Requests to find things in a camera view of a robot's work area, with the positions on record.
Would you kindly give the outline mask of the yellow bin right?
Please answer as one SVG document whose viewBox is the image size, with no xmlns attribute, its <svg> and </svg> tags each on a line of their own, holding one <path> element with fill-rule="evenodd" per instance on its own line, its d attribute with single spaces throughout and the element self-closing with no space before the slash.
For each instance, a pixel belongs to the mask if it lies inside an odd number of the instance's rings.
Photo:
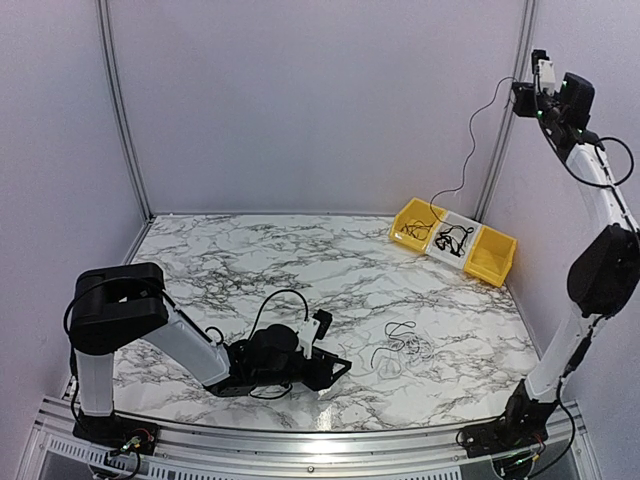
<svg viewBox="0 0 640 480">
<path fill-rule="evenodd" d="M 516 247 L 515 238 L 484 225 L 474 240 L 463 271 L 500 288 L 511 270 Z"/>
</svg>

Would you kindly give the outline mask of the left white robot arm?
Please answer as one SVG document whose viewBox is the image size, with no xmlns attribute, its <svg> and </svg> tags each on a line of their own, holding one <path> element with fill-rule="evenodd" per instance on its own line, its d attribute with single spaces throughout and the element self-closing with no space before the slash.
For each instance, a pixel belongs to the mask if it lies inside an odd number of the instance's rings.
<svg viewBox="0 0 640 480">
<path fill-rule="evenodd" d="M 332 321 L 325 310 L 306 311 L 298 330 L 282 324 L 254 327 L 247 338 L 227 343 L 222 337 L 212 339 L 170 297 L 157 264 L 85 271 L 63 316 L 79 392 L 80 404 L 72 411 L 76 430 L 116 445 L 143 428 L 116 414 L 113 394 L 115 354 L 138 340 L 168 355 L 219 398 L 296 384 L 314 392 L 329 389 L 352 367 L 315 344 Z"/>
</svg>

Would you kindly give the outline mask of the yellow bin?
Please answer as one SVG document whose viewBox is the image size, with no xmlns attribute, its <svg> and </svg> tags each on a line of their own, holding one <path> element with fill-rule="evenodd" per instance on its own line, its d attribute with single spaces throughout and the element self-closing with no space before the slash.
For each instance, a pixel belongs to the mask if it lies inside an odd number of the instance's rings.
<svg viewBox="0 0 640 480">
<path fill-rule="evenodd" d="M 463 271 L 500 288 L 511 270 L 516 247 L 515 238 L 484 225 L 474 240 Z"/>
<path fill-rule="evenodd" d="M 396 214 L 389 238 L 401 246 L 424 254 L 447 213 L 444 208 L 414 197 Z"/>
</svg>

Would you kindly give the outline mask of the aluminium front rail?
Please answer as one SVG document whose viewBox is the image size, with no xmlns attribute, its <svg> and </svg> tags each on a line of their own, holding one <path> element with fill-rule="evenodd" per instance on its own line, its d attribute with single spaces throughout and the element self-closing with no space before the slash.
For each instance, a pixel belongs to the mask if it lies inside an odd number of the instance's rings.
<svg viewBox="0 0 640 480">
<path fill-rule="evenodd" d="M 604 479 L 576 402 L 566 402 L 576 424 L 571 453 L 532 479 Z M 500 479 L 494 461 L 510 454 L 468 458 L 456 443 L 466 426 L 448 424 L 368 432 L 278 432 L 189 425 L 145 415 L 118 412 L 135 421 L 159 426 L 153 455 L 141 455 L 140 479 Z M 44 479 L 46 460 L 57 454 L 80 465 L 78 475 L 90 477 L 88 466 L 102 465 L 108 448 L 72 435 L 69 401 L 42 400 L 16 479 Z M 566 446 L 571 425 L 562 412 L 547 426 L 546 449 L 534 473 Z"/>
</svg>

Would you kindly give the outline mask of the yellow bin left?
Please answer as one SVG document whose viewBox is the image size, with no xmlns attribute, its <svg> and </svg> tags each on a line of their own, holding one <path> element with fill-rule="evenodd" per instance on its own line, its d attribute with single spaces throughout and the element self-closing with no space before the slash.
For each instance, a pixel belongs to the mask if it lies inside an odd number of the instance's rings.
<svg viewBox="0 0 640 480">
<path fill-rule="evenodd" d="M 447 213 L 444 208 L 414 197 L 396 214 L 389 238 L 401 246 L 424 254 Z"/>
</svg>

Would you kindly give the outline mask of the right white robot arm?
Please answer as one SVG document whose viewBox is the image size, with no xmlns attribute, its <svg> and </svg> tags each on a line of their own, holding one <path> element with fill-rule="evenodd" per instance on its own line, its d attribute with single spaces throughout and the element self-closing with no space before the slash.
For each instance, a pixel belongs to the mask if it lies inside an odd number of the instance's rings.
<svg viewBox="0 0 640 480">
<path fill-rule="evenodd" d="M 533 81 L 516 82 L 512 90 L 514 113 L 537 121 L 561 165 L 583 187 L 596 235 L 568 271 L 571 316 L 561 322 L 538 365 L 518 383 L 504 413 L 491 424 L 491 438 L 506 448 L 546 435 L 565 381 L 582 363 L 598 330 L 626 306 L 639 283 L 639 224 L 607 159 L 605 145 L 611 139 L 587 128 L 593 85 L 568 73 L 556 87 L 536 72 Z"/>
</svg>

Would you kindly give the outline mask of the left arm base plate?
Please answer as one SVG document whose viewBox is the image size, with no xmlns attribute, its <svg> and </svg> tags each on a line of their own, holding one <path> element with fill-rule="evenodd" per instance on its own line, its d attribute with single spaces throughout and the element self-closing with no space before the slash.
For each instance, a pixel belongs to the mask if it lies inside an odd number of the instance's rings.
<svg viewBox="0 0 640 480">
<path fill-rule="evenodd" d="M 76 438 L 118 450 L 134 439 L 139 439 L 136 451 L 141 455 L 152 455 L 155 451 L 160 427 L 158 424 L 117 417 L 114 422 L 99 418 L 97 424 L 81 426 L 78 422 L 73 428 Z"/>
</svg>

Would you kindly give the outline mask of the white bin middle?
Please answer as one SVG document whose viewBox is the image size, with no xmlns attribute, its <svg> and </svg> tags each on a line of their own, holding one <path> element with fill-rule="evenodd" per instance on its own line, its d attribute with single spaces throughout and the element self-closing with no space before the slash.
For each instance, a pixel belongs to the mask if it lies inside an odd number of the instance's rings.
<svg viewBox="0 0 640 480">
<path fill-rule="evenodd" d="M 463 270 L 482 225 L 448 211 L 434 232 L 426 255 L 458 270 Z"/>
</svg>

